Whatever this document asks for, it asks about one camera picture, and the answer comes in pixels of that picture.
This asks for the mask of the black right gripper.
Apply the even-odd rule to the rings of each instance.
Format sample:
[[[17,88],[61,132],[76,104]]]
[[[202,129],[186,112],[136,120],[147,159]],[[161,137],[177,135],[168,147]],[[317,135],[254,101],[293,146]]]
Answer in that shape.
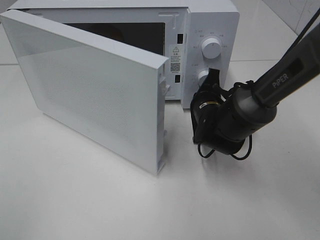
[[[222,137],[217,129],[218,109],[224,103],[222,98],[228,99],[231,94],[220,87],[220,70],[210,68],[190,104],[193,143],[199,150],[201,146],[212,150],[233,149],[233,143]]]

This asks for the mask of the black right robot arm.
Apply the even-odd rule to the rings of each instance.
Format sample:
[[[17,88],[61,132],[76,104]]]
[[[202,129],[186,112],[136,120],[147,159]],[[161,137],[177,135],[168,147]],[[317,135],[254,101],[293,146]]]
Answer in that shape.
[[[205,145],[232,157],[246,139],[271,123],[277,105],[320,73],[320,27],[299,36],[285,55],[257,81],[236,82],[230,90],[222,89],[220,71],[208,75],[190,104],[193,143]]]

